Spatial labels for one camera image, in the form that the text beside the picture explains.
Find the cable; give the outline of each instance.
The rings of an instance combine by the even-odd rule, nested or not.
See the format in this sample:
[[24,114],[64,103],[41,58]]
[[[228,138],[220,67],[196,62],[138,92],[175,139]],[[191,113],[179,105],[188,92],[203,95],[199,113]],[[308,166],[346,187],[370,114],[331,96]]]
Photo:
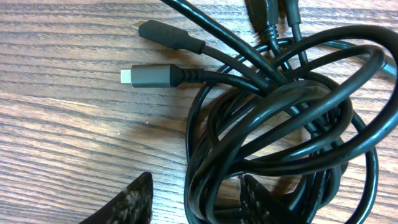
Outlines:
[[[121,73],[122,82],[132,83],[135,87],[175,87],[183,83],[205,82],[187,119],[184,207],[188,222],[240,223],[242,219],[247,223],[311,223],[317,211],[337,194],[349,160],[365,153],[363,196],[347,221],[363,223],[376,198],[378,161],[375,145],[398,124],[398,90],[394,88],[387,105],[367,126],[353,110],[349,96],[379,70],[396,78],[398,46],[395,40],[398,34],[377,26],[348,26],[302,37],[298,1],[285,0],[288,24],[294,37],[276,39],[276,30],[268,35],[269,28],[275,28],[275,14],[262,14],[262,19],[257,17],[261,13],[258,10],[260,4],[274,6],[275,1],[247,0],[255,30],[267,37],[267,41],[251,47],[189,2],[162,1],[241,54],[232,58],[207,46],[204,41],[190,37],[185,30],[156,21],[140,22],[137,26],[140,36],[173,49],[205,54],[225,65],[217,72],[175,65],[133,65]],[[375,45],[357,46],[343,41],[345,39],[374,41],[389,50],[393,58],[386,57],[383,49]],[[305,51],[317,45],[338,50],[309,62]],[[274,51],[272,60],[261,55],[268,50]],[[294,55],[299,55],[301,64],[296,69],[288,64],[288,59]],[[348,57],[359,57],[364,60],[364,65],[340,85],[313,72],[318,67]],[[245,60],[255,65],[258,71],[243,64]],[[232,69],[243,78],[226,74]],[[197,138],[201,106],[217,83],[234,88],[213,104],[205,131]],[[253,130],[283,111],[291,118],[243,144]],[[360,134],[343,142],[340,136],[350,123]],[[311,134],[310,140],[256,159],[245,159],[301,127]],[[301,175],[302,178],[292,193],[274,196],[249,174]],[[237,175],[241,180],[239,204],[216,203],[222,181]]]

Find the black cable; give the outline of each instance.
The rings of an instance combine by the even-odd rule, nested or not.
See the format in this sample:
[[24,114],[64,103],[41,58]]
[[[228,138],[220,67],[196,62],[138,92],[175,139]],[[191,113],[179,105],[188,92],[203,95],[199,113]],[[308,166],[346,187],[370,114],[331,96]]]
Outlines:
[[[185,140],[188,166],[184,206],[188,222],[238,223],[237,218],[242,218],[248,223],[259,220],[267,220],[268,223],[310,223],[317,210],[331,202],[337,194],[349,160],[365,153],[363,196],[347,221],[362,223],[376,198],[378,161],[374,146],[398,124],[398,90],[396,85],[387,105],[367,126],[354,112],[349,96],[378,70],[396,77],[398,46],[395,41],[398,35],[382,27],[349,26],[302,38],[298,1],[285,0],[285,4],[289,4],[288,23],[294,37],[270,38],[263,44],[251,47],[185,0],[162,1],[241,54],[232,58],[190,37],[187,32],[174,32],[176,28],[162,27],[162,24],[157,24],[156,29],[150,27],[141,30],[140,27],[140,35],[141,32],[145,33],[147,39],[175,49],[206,54],[225,63],[217,72],[174,67],[169,71],[170,82],[176,85],[207,82],[194,99],[187,119]],[[261,20],[254,21],[258,27],[267,29],[273,26],[273,23],[264,26]],[[163,38],[152,38],[159,29],[162,30]],[[344,39],[374,41],[389,50],[394,59],[386,57],[380,47],[356,46]],[[339,50],[308,62],[305,51],[317,45]],[[275,53],[271,61],[261,55],[268,50]],[[293,70],[286,65],[294,55],[299,55],[301,66]],[[340,85],[313,72],[318,67],[348,57],[359,57],[365,64]],[[255,72],[244,65],[242,62],[245,60],[249,60],[259,71]],[[277,69],[280,66],[284,68],[283,72]],[[245,78],[223,74],[232,69]],[[217,83],[226,83],[235,88],[213,104],[205,131],[196,138],[201,106]],[[283,111],[291,118],[243,145],[247,135]],[[350,123],[360,134],[343,142],[340,136]],[[245,159],[301,127],[311,134],[310,140],[256,159]],[[230,130],[220,139],[219,135],[227,129]],[[301,175],[302,178],[292,193],[276,197],[247,174]],[[240,175],[241,179],[240,207],[216,204],[222,181],[236,175]]]

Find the wooden table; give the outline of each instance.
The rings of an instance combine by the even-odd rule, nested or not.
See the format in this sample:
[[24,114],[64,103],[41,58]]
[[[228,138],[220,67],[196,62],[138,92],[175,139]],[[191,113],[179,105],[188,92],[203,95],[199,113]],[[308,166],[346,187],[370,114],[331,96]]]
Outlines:
[[[192,2],[256,43],[243,0]],[[300,7],[303,35],[351,24],[398,31],[396,0],[301,0]],[[131,88],[119,83],[119,70],[143,63],[214,70],[220,63],[140,38],[132,25],[148,19],[188,29],[208,45],[236,54],[160,1],[0,0],[0,222],[77,223],[146,170],[154,177],[152,222],[187,222],[185,118],[198,86]],[[278,29],[281,37],[291,36],[283,19]],[[307,53],[313,59],[327,52]],[[296,65],[298,59],[291,62]],[[342,82],[358,67],[358,61],[349,59],[318,71]],[[366,123],[385,105],[393,86],[377,74],[352,96]],[[210,100],[223,91],[211,92]],[[285,118],[277,116],[263,128]],[[344,139],[355,134],[350,127]],[[307,138],[303,131],[294,132],[260,154]],[[379,191],[368,223],[398,222],[397,138],[394,131],[377,147]],[[364,165],[363,156],[350,162],[338,195],[314,223],[349,218],[363,191]],[[286,179],[261,181],[277,193],[286,190],[273,187]],[[236,196],[236,186],[234,181],[226,184],[221,196]]]

